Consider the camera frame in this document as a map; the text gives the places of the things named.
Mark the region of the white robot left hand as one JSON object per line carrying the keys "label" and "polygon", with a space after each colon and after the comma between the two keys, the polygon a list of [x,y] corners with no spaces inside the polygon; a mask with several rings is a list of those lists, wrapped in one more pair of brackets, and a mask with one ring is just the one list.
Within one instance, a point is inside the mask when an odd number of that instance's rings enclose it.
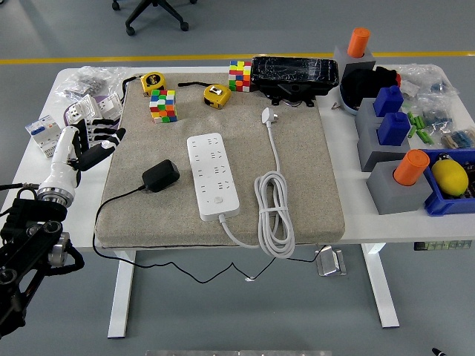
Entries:
{"label": "white robot left hand", "polygon": [[91,147],[85,120],[66,126],[53,153],[50,175],[39,186],[38,198],[50,201],[63,199],[64,205],[71,205],[80,183],[80,173],[112,155],[124,135],[124,128],[113,130],[107,139]]}

